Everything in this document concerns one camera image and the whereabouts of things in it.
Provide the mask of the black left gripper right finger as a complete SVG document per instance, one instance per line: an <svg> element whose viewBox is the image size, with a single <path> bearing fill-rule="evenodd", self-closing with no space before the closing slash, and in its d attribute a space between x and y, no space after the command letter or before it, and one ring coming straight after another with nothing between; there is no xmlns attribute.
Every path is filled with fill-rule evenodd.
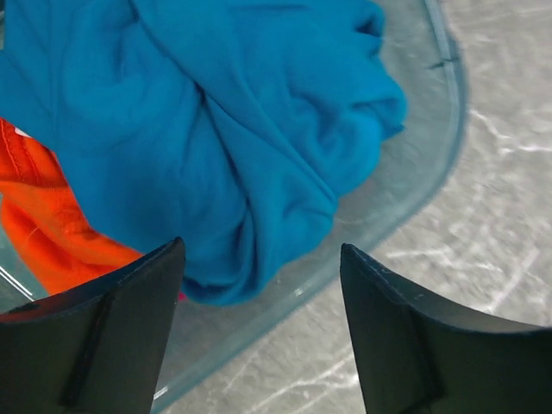
<svg viewBox="0 0 552 414"><path fill-rule="evenodd" d="M550 329L457 304L350 244L340 277L367 412L550 412Z"/></svg>

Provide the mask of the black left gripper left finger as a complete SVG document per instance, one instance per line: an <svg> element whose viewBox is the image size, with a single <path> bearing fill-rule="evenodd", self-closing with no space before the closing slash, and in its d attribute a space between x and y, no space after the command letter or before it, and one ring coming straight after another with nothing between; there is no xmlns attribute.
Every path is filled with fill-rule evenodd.
<svg viewBox="0 0 552 414"><path fill-rule="evenodd" d="M179 301L179 238L1 315L3 413L148 413Z"/></svg>

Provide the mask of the blue t-shirt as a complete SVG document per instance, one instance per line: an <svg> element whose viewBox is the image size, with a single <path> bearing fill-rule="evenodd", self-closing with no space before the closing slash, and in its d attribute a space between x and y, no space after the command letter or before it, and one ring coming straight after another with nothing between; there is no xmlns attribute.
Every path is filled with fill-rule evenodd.
<svg viewBox="0 0 552 414"><path fill-rule="evenodd" d="M405 121L370 1L8 1L4 30L2 118L99 233L182 238L199 303L316 248Z"/></svg>

